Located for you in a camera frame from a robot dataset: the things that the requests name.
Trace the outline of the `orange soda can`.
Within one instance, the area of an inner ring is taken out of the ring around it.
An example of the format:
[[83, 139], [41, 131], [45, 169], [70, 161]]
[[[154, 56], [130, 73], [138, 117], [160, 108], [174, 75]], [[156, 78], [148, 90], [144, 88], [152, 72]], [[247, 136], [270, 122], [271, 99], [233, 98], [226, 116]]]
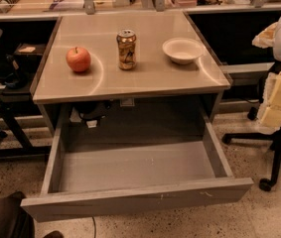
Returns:
[[136, 34], [130, 29], [122, 29], [116, 36], [118, 61], [121, 69], [132, 69], [136, 66]]

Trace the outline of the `open grey drawer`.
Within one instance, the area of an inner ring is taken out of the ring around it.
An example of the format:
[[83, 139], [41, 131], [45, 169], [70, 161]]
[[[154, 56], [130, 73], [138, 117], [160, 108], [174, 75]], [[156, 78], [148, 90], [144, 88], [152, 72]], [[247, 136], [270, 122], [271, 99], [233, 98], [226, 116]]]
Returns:
[[41, 193], [22, 206], [44, 222], [236, 202], [252, 184], [233, 175], [202, 112], [94, 129], [62, 116]]

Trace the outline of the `grey cabinet table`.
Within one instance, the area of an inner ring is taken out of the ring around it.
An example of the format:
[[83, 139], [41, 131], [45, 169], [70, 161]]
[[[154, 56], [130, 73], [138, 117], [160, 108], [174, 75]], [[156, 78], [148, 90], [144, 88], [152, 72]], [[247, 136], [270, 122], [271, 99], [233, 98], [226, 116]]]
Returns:
[[[195, 62], [165, 55], [171, 39], [195, 42]], [[218, 96], [230, 83], [182, 11], [72, 15], [59, 19], [34, 87], [33, 101], [51, 131], [60, 105], [181, 94]]]

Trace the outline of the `white bowl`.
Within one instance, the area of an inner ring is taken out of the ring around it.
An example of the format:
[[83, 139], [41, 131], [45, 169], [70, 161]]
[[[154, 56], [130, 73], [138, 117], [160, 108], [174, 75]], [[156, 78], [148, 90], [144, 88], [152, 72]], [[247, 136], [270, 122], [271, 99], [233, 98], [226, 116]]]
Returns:
[[166, 41], [162, 50], [176, 64], [190, 64], [204, 54], [204, 46], [196, 40], [188, 38], [173, 38]]

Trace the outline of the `red apple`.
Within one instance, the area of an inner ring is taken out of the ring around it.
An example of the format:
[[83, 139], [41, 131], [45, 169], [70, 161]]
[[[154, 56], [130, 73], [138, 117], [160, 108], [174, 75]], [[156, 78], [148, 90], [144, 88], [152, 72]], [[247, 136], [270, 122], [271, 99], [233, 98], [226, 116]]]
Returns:
[[68, 50], [66, 61], [74, 72], [85, 72], [91, 65], [91, 55], [85, 48], [74, 47]]

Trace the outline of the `black box with label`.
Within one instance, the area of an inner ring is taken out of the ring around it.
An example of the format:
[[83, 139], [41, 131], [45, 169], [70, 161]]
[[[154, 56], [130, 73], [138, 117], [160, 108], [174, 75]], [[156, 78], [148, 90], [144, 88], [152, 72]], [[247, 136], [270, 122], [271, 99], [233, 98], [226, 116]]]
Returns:
[[23, 43], [15, 50], [14, 57], [22, 69], [34, 72], [39, 67], [45, 49], [45, 44]]

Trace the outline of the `black office chair right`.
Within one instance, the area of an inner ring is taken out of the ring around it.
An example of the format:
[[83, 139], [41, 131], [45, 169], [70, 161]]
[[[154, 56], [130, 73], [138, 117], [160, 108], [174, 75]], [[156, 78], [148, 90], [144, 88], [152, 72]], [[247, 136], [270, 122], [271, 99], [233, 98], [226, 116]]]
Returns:
[[260, 132], [226, 133], [222, 136], [221, 140], [225, 144], [229, 144], [232, 139], [271, 141], [270, 150], [274, 152], [271, 178], [262, 178], [259, 182], [259, 188], [261, 190], [270, 191], [271, 188], [277, 183], [281, 167], [281, 128], [270, 134], [263, 134]]

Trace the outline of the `dark brown object bottom-left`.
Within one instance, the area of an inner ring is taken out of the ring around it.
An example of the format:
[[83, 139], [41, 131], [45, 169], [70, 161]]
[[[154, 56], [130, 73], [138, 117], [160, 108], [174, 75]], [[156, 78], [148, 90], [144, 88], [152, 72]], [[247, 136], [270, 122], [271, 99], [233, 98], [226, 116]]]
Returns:
[[21, 207], [21, 191], [0, 198], [0, 238], [35, 238], [34, 219]]

